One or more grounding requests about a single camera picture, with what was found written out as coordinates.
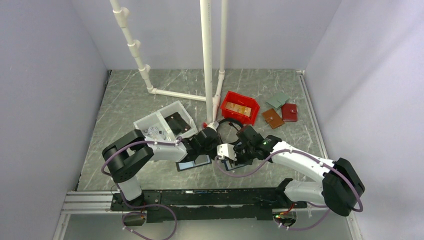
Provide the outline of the blue card holder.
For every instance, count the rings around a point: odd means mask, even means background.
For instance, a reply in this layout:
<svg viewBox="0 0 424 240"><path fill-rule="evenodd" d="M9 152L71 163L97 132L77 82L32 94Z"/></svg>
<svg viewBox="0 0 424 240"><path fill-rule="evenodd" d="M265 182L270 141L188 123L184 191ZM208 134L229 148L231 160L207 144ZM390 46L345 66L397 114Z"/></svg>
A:
<svg viewBox="0 0 424 240"><path fill-rule="evenodd" d="M224 164L226 171L234 171L236 169L248 166L247 164L237 163L236 161L232 161L232 160L228 160L228 159L222 160L221 163Z"/></svg>

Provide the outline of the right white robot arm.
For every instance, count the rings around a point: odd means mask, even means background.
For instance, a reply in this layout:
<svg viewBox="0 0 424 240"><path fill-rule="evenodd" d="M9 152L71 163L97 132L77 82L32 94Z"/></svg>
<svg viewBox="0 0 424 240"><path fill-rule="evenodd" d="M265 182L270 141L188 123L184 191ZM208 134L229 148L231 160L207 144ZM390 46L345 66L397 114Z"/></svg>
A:
<svg viewBox="0 0 424 240"><path fill-rule="evenodd" d="M285 178L275 189L275 200L280 207L287 208L297 202L315 203L343 217L352 211L364 210L361 196L365 186L347 159L331 160L312 155L279 137L262 137L250 125L236 135L240 140L235 147L237 161L257 159L279 164L311 178L311 181Z"/></svg>

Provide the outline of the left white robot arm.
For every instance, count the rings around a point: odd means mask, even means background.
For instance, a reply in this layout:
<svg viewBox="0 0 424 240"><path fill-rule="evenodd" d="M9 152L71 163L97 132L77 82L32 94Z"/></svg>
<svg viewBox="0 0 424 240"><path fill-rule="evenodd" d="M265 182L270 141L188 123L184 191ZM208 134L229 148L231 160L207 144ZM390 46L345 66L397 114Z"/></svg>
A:
<svg viewBox="0 0 424 240"><path fill-rule="evenodd" d="M211 127L192 137L179 136L171 141L155 140L134 129L103 149L101 172L113 179L124 196L124 204L137 210L143 205L144 196L136 174L147 162L170 161L195 166L200 156L214 158L221 143L217 130Z"/></svg>

